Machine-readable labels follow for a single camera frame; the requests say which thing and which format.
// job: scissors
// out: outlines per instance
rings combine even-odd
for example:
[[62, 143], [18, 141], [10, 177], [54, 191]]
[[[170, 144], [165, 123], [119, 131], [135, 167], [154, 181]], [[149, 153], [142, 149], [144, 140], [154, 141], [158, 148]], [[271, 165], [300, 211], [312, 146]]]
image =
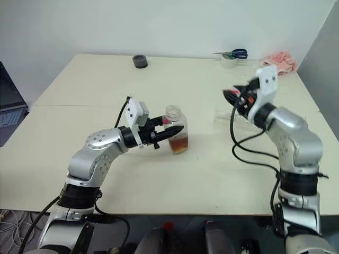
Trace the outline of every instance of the scissors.
[[232, 52], [216, 52], [213, 54], [222, 54], [224, 56], [227, 56], [230, 59], [246, 59], [248, 57], [247, 50], [246, 49], [235, 49], [232, 50]]

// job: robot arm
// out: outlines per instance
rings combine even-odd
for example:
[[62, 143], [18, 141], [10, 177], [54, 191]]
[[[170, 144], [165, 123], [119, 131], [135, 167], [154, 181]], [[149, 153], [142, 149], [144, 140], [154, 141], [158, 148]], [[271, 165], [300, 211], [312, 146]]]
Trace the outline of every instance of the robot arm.
[[279, 202], [274, 206], [275, 232], [286, 238], [286, 253], [337, 253], [320, 234], [317, 193], [322, 142], [301, 117], [271, 104], [278, 87], [276, 67], [259, 69], [249, 85], [224, 91], [237, 111], [265, 129], [279, 153]]
[[38, 249], [61, 253], [86, 253], [93, 233], [89, 223], [95, 201], [101, 197], [102, 185], [116, 157], [129, 148], [153, 144], [179, 133], [183, 126], [173, 126], [162, 132], [162, 116], [150, 119], [144, 103], [133, 98], [126, 110], [129, 127], [119, 127], [92, 133], [85, 145], [71, 158], [66, 183], [58, 203], [42, 231]]

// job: brown liquid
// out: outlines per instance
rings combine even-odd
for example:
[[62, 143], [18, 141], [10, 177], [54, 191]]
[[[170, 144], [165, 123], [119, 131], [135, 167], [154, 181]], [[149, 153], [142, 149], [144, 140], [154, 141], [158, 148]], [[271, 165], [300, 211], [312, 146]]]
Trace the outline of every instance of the brown liquid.
[[185, 137], [182, 139], [169, 140], [170, 146], [174, 153], [179, 153], [187, 150], [189, 146], [189, 138]]

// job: table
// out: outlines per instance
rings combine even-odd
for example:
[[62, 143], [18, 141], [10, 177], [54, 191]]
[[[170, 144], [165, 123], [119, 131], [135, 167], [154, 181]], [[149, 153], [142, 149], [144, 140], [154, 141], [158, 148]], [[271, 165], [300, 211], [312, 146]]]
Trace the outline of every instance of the table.
[[[118, 214], [270, 214], [274, 172], [237, 161], [231, 154], [231, 106], [221, 90], [246, 84], [258, 61], [223, 69], [216, 60], [148, 57], [136, 69], [131, 56], [77, 55], [36, 101], [0, 150], [0, 208], [42, 210], [65, 182], [70, 158], [94, 131], [114, 126], [126, 95], [144, 101], [151, 117], [177, 104], [188, 118], [189, 149], [173, 155], [168, 142], [130, 149], [110, 168], [99, 200]], [[320, 168], [322, 214], [339, 214], [330, 198], [339, 192], [339, 143], [297, 74], [281, 78], [275, 104], [306, 119], [324, 144]], [[237, 137], [258, 129], [237, 117]], [[276, 152], [268, 137], [249, 148]], [[239, 152], [248, 160], [276, 161]]]

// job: pink cloth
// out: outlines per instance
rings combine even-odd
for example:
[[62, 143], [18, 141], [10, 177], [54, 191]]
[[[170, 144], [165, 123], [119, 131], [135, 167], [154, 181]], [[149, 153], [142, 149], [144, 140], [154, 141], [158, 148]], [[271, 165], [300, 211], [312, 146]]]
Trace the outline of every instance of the pink cloth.
[[266, 57], [263, 60], [264, 65], [276, 65], [278, 68], [278, 76], [283, 77], [294, 73], [297, 69], [297, 62], [291, 57], [290, 53], [281, 51]]

